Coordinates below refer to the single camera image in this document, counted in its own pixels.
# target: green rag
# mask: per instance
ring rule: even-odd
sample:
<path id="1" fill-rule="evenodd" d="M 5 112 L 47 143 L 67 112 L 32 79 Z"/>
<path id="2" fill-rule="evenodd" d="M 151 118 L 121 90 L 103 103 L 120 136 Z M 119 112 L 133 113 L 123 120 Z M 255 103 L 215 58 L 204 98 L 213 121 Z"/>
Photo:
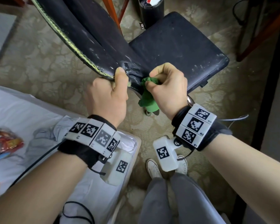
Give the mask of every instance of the green rag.
<path id="1" fill-rule="evenodd" d="M 155 111 L 159 110 L 159 107 L 158 107 L 156 101 L 154 100 L 153 95 L 146 89 L 146 86 L 145 86 L 146 81 L 152 81 L 153 83 L 155 83 L 157 85 L 160 84 L 159 80 L 156 78 L 147 77 L 147 78 L 142 79 L 141 85 L 144 87 L 144 92 L 143 92 L 142 98 L 138 102 L 138 104 L 140 105 L 140 107 L 146 107 L 146 110 L 148 112 L 155 112 Z"/>

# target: white sneaker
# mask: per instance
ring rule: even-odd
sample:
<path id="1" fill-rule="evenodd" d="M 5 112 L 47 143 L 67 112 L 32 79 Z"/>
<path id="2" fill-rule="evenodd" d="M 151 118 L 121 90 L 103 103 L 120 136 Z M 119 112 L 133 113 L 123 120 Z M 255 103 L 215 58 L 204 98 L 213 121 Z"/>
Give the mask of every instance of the white sneaker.
<path id="1" fill-rule="evenodd" d="M 159 167 L 153 159 L 146 162 L 146 169 L 151 178 L 162 178 Z"/>
<path id="2" fill-rule="evenodd" d="M 178 159 L 180 159 L 180 158 L 184 158 L 184 156 L 178 155 Z M 186 159 L 178 161 L 178 168 L 175 170 L 175 172 L 187 175 L 188 163 L 187 163 Z"/>

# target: plastic bag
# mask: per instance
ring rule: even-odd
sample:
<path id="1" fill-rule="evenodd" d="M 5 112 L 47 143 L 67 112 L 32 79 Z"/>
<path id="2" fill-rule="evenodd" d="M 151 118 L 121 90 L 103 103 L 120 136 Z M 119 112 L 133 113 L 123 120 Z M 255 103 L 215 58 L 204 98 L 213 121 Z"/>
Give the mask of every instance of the plastic bag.
<path id="1" fill-rule="evenodd" d="M 24 141 L 8 129 L 0 128 L 0 159 L 24 146 Z"/>

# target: hand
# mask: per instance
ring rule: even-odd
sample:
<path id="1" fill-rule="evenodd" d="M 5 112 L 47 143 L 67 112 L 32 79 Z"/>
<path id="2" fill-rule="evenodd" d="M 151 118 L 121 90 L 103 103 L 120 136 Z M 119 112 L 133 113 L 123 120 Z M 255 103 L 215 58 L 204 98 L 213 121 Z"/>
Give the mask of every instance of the hand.
<path id="1" fill-rule="evenodd" d="M 160 110 L 170 119 L 180 109 L 187 106 L 187 79 L 184 74 L 170 63 L 157 66 L 150 77 L 158 78 L 162 85 L 146 82 L 145 86 L 153 95 Z"/>
<path id="2" fill-rule="evenodd" d="M 127 77 L 123 68 L 115 71 L 115 87 L 112 82 L 96 78 L 88 85 L 85 103 L 89 115 L 98 115 L 108 120 L 116 128 L 124 120 L 127 112 Z"/>

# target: floor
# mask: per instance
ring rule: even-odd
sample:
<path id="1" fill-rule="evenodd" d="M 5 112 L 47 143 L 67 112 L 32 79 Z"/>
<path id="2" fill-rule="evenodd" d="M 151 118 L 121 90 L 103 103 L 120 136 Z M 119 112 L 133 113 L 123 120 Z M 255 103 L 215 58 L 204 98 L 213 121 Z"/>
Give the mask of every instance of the floor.
<path id="1" fill-rule="evenodd" d="M 113 0 L 117 10 L 123 0 Z M 232 7 L 238 0 L 165 0 L 165 13 L 177 11 L 201 30 L 229 58 L 229 65 L 216 74 L 203 88 L 190 93 L 195 102 L 219 118 L 235 118 L 249 114 L 244 121 L 232 125 L 235 137 L 250 143 L 262 100 L 262 94 L 273 56 L 277 34 L 272 36 L 245 60 L 235 61 L 235 44 L 240 26 L 232 16 Z M 127 41 L 138 36 L 139 24 L 135 1 L 128 4 L 121 22 Z M 242 16 L 246 2 L 237 6 Z M 0 5 L 0 11 L 17 14 L 17 25 L 0 59 L 0 85 L 6 86 L 71 110 L 87 115 L 83 104 L 86 83 L 97 75 L 86 67 L 50 29 L 35 7 L 23 9 Z M 120 128 L 142 139 L 142 146 L 124 196 L 126 202 L 119 212 L 117 223 L 136 223 L 150 178 L 145 161 L 155 158 L 152 142 L 163 136 L 172 136 L 173 127 L 163 113 L 147 117 L 138 106 L 138 97 L 128 91 L 127 116 Z M 181 148 L 178 153 L 186 155 Z M 199 152 L 187 158 L 188 175 L 206 192 L 218 211 L 230 215 L 236 193 Z M 162 172 L 168 179 L 172 173 Z M 170 205 L 177 220 L 177 206 L 169 185 Z"/>

